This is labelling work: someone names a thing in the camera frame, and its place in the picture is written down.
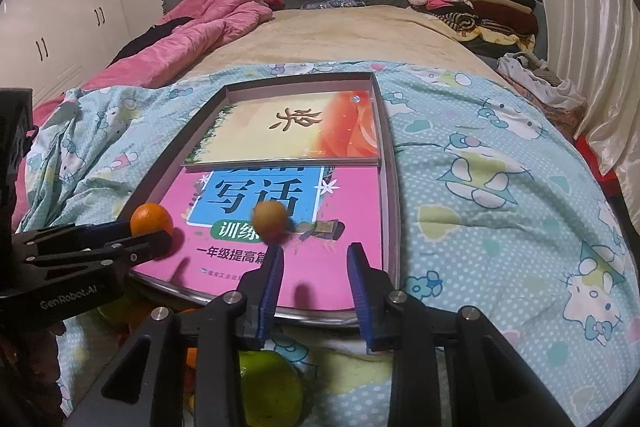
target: pile of clothes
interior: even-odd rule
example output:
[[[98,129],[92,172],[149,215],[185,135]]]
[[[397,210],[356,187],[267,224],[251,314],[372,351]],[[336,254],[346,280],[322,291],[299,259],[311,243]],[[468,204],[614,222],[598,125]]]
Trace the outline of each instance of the pile of clothes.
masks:
[[[538,34],[533,9],[541,0],[408,0],[411,8],[436,18],[475,54],[491,58],[532,51]]]
[[[535,105],[569,143],[574,143],[587,102],[568,78],[558,78],[546,60],[531,52],[504,55],[498,60],[497,72]]]

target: green label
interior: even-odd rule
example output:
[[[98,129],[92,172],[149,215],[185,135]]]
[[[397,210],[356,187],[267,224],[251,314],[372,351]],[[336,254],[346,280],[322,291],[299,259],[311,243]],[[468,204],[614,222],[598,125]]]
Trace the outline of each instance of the green label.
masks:
[[[260,243],[260,237],[255,233],[251,222],[237,219],[216,221],[211,227],[211,237],[240,243]]]

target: white wardrobe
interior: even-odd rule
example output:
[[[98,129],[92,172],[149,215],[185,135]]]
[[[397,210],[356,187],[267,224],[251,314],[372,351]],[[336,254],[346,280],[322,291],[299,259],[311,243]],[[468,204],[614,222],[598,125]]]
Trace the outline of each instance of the white wardrobe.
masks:
[[[89,80],[130,40],[120,0],[3,0],[0,87],[33,104]]]

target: orange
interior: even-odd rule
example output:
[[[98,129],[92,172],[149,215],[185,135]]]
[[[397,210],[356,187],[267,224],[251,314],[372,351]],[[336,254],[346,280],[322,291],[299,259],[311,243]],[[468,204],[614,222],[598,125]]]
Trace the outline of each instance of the orange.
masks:
[[[196,357],[198,356],[197,347],[189,347],[187,349],[187,365],[192,369],[196,368]]]
[[[277,239],[287,232],[289,214],[279,201],[261,201],[255,205],[251,224],[263,240]]]
[[[157,203],[141,204],[129,220],[131,235],[158,232],[164,230],[171,234],[174,231],[174,220],[164,206]]]

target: beige blanket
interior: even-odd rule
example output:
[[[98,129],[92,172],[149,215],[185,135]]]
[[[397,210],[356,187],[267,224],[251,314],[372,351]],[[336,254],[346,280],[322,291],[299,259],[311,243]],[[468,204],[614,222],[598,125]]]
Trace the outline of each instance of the beige blanket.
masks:
[[[452,31],[439,20],[393,6],[283,10],[241,39],[204,55],[181,77],[241,64],[389,60],[478,74],[508,86],[473,53],[438,33],[446,30]]]

